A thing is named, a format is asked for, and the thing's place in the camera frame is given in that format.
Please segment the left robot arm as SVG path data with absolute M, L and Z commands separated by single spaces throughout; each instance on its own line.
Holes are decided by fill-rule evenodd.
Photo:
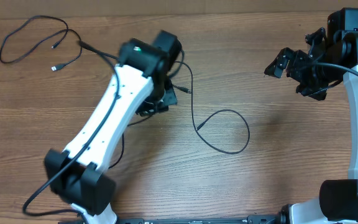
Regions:
M 177 36 L 160 31 L 152 44 L 131 39 L 121 46 L 109 85 L 89 120 L 62 152 L 44 159 L 53 193 L 85 223 L 116 223 L 115 182 L 105 175 L 132 116 L 162 113 L 177 103 L 168 77 L 182 51 Z

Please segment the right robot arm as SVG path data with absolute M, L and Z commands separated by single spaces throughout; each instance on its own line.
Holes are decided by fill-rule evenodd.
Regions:
M 322 101 L 343 84 L 351 116 L 351 158 L 346 179 L 325 180 L 317 198 L 284 206 L 274 223 L 358 223 L 358 8 L 329 15 L 327 26 L 305 37 L 309 50 L 282 49 L 265 74 L 298 82 L 296 92 Z

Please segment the black USB-C cable short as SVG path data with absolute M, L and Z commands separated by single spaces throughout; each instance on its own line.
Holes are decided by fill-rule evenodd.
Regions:
M 127 125 L 127 127 L 129 127 L 129 126 L 135 126 L 135 125 L 137 125 L 137 124 L 140 124 L 140 123 L 142 123 L 142 122 L 144 122 L 144 121 L 150 119 L 152 116 L 153 116 L 153 114 L 150 114 L 150 115 L 148 115 L 147 117 L 145 117 L 145 118 L 143 118 L 143 119 L 141 119 L 141 120 L 139 120 L 139 121 L 135 121 L 135 122 L 133 122 L 133 123 L 129 123 L 129 124 Z M 108 169 L 111 169 L 111 168 L 115 167 L 116 165 L 118 165 L 118 163 L 121 161 L 121 159 L 122 159 L 122 157 L 123 157 L 123 155 L 124 155 L 124 149 L 125 149 L 124 134 L 122 134 L 122 136 L 121 136 L 121 146 L 122 146 L 122 147 L 121 147 L 121 153 L 120 153 L 120 155 L 119 155 L 119 158 L 117 159 L 117 161 L 116 161 L 115 163 L 113 163 L 112 165 L 110 165 L 110 166 L 108 167 Z

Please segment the black USB-C cable long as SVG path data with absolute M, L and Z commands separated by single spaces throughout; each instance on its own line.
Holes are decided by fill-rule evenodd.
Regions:
M 175 62 L 178 70 L 186 69 L 190 75 L 189 87 L 183 87 L 190 95 L 191 125 L 195 135 L 206 146 L 223 154 L 235 155 L 247 149 L 250 143 L 250 124 L 240 112 L 219 108 L 214 111 L 211 108 L 203 111 L 195 105 L 195 74 L 185 62 Z

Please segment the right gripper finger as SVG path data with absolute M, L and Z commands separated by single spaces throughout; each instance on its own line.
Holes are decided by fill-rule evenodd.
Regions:
M 288 66 L 286 69 L 287 76 L 290 77 L 295 70 L 298 70 L 305 65 L 306 53 L 302 50 L 295 51 L 288 62 Z
M 281 78 L 283 71 L 286 69 L 292 58 L 292 49 L 289 49 L 288 47 L 281 49 L 273 62 L 266 67 L 264 74 L 275 78 Z

